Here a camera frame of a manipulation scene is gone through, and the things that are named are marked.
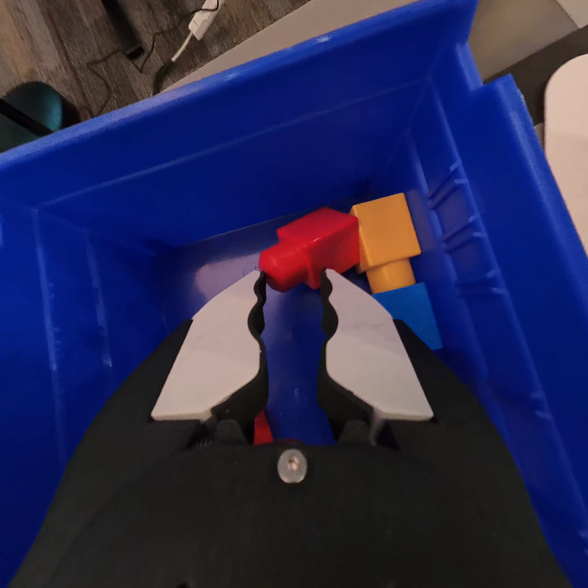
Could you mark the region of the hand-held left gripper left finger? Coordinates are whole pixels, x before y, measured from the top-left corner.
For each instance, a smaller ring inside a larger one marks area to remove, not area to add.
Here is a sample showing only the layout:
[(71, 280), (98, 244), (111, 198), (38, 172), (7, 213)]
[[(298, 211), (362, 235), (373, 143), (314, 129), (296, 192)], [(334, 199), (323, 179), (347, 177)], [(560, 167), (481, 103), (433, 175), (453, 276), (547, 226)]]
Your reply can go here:
[(153, 420), (255, 420), (269, 397), (265, 303), (265, 274), (253, 271), (194, 315)]

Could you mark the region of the blue building block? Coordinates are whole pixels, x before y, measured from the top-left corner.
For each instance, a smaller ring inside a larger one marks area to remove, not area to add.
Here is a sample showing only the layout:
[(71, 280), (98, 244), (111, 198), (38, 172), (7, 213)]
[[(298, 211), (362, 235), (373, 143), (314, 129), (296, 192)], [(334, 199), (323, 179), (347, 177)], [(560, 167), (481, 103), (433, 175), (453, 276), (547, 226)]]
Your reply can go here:
[(443, 349), (437, 319), (424, 283), (374, 293), (372, 297), (393, 319), (404, 321), (430, 349)]

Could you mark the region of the white power adapter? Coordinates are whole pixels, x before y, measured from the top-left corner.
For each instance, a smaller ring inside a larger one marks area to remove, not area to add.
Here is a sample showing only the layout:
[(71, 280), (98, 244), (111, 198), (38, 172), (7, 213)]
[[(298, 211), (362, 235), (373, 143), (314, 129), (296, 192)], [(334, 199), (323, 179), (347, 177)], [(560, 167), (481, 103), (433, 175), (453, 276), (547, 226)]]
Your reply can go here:
[(223, 4), (224, 1), (204, 1), (200, 9), (195, 11), (188, 25), (195, 40), (203, 39)]

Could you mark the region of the teal chair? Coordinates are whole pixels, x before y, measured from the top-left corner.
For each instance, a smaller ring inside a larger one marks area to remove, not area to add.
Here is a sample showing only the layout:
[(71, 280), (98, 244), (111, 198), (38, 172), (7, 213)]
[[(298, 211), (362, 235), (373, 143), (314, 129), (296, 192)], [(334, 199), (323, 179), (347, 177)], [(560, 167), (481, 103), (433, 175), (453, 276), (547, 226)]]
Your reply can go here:
[[(62, 128), (62, 98), (48, 84), (42, 82), (21, 84), (4, 95), (2, 99), (51, 131)], [(1, 115), (1, 152), (34, 141), (37, 137), (5, 115)]]

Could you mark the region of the blue plastic bin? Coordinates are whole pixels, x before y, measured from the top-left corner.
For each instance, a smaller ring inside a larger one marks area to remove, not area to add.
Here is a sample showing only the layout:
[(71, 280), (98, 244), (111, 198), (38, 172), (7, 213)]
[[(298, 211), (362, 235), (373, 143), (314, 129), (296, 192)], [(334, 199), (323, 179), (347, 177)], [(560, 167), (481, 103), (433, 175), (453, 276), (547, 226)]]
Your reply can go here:
[[(476, 1), (419, 1), (1, 156), (1, 587), (587, 587), (587, 256)], [(155, 421), (277, 230), (403, 193), (427, 422), (334, 437), (320, 288), (263, 307), (273, 443)]]

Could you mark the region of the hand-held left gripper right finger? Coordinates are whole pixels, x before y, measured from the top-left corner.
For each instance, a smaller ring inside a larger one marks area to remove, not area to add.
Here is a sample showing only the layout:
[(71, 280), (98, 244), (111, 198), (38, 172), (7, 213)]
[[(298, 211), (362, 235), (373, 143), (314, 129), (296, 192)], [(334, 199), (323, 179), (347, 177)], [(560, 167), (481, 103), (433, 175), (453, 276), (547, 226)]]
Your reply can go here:
[(393, 420), (427, 422), (434, 413), (392, 316), (334, 270), (320, 276), (325, 334), (317, 397), (340, 440), (359, 423), (368, 443)]

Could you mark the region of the yellow building block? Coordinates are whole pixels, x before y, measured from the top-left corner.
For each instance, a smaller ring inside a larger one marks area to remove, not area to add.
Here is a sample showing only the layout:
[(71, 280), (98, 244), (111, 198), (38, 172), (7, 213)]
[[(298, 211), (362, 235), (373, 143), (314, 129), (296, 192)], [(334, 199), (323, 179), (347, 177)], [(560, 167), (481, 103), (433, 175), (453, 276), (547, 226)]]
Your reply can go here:
[(416, 283), (410, 260), (421, 254), (403, 193), (354, 205), (359, 228), (357, 271), (367, 277), (372, 294)]

